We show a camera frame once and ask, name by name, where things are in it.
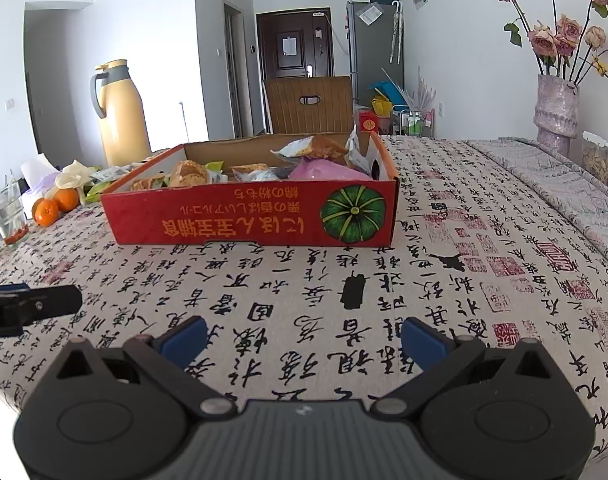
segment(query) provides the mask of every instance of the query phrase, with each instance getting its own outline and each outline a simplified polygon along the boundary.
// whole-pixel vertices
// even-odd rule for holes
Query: refrigerator
[[[404,88],[404,44],[402,43],[401,63],[397,63],[396,40],[395,56],[390,63],[391,41],[395,7],[382,5],[384,14],[375,22],[367,25],[357,14],[371,4],[348,2],[349,44],[351,55],[351,79],[353,80],[353,103],[370,107],[377,95],[369,86],[386,80],[382,68],[393,81]]]

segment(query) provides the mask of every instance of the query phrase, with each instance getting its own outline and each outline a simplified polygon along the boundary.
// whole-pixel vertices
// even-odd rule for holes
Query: pink marbled vase
[[[577,137],[579,88],[554,75],[540,75],[538,102],[533,122],[540,129],[538,141],[568,156],[571,139]]]

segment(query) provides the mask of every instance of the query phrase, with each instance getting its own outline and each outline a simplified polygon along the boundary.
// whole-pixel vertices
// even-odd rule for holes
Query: yellow flower
[[[604,77],[608,73],[608,67],[600,61],[600,58],[597,56],[593,56],[593,63],[595,65],[595,69],[597,72]]]

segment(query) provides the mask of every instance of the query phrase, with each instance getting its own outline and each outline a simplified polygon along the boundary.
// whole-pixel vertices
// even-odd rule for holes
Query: thermos handle
[[[100,117],[100,119],[106,118],[106,110],[104,110],[100,106],[100,102],[97,99],[97,79],[106,79],[108,77],[107,72],[102,72],[99,74],[95,74],[90,78],[90,100],[92,101],[92,106],[95,108],[95,112]]]

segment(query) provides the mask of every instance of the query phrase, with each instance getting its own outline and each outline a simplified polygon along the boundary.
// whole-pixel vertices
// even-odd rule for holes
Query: brown door
[[[257,16],[264,80],[333,75],[330,9]]]

